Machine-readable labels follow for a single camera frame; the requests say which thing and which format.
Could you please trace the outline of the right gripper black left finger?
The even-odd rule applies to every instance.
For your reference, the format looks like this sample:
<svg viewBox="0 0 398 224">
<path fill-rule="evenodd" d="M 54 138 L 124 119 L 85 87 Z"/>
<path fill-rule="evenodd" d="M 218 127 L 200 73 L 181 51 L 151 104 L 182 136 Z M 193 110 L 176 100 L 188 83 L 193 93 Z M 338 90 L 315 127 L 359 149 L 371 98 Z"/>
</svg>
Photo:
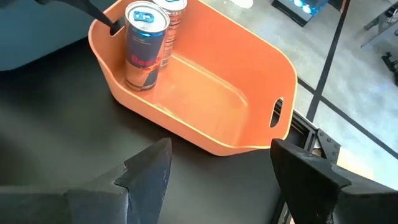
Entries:
<svg viewBox="0 0 398 224">
<path fill-rule="evenodd" d="M 71 222 L 157 223 L 171 163 L 171 139 L 163 138 L 107 173 L 69 190 Z"/>
</svg>

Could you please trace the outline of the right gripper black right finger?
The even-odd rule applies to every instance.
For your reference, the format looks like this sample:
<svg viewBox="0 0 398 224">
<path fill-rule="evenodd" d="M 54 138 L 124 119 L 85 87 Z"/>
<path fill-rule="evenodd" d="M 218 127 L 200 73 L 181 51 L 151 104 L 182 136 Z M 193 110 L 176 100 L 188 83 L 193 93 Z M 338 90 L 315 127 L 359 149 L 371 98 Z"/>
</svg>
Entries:
<svg viewBox="0 0 398 224">
<path fill-rule="evenodd" d="M 274 174 L 295 223 L 397 224 L 397 191 L 273 139 Z"/>
</svg>

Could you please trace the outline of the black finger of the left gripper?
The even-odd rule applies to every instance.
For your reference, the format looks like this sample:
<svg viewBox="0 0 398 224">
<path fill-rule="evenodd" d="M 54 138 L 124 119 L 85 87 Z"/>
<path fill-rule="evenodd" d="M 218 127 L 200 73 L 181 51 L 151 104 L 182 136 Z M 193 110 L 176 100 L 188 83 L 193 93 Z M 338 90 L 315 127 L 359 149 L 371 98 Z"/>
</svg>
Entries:
<svg viewBox="0 0 398 224">
<path fill-rule="evenodd" d="M 87 13 L 88 15 L 97 19 L 98 21 L 102 22 L 108 27 L 114 27 L 114 23 L 89 0 L 35 0 L 35 1 L 41 5 L 49 4 L 50 2 L 62 2 Z"/>
</svg>

